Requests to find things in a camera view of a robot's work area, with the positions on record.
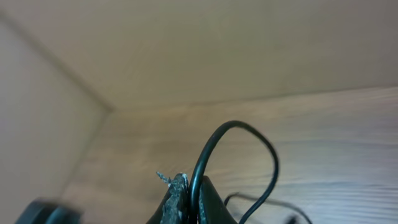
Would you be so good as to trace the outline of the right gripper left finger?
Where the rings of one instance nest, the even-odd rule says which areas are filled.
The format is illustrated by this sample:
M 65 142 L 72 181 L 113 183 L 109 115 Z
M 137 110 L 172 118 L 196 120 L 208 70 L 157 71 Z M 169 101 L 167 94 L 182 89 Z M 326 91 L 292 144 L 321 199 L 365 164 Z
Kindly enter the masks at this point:
M 185 224 L 188 223 L 188 179 L 184 173 L 178 173 L 173 179 L 156 172 L 168 185 L 168 190 L 157 210 L 147 224 Z

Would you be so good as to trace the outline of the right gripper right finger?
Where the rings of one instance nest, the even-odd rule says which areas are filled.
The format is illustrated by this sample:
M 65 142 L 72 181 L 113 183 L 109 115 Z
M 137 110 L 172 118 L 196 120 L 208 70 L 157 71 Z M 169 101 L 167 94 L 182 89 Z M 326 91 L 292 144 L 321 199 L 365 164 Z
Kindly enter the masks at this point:
M 227 210 L 209 177 L 204 176 L 198 201 L 199 224 L 238 224 Z

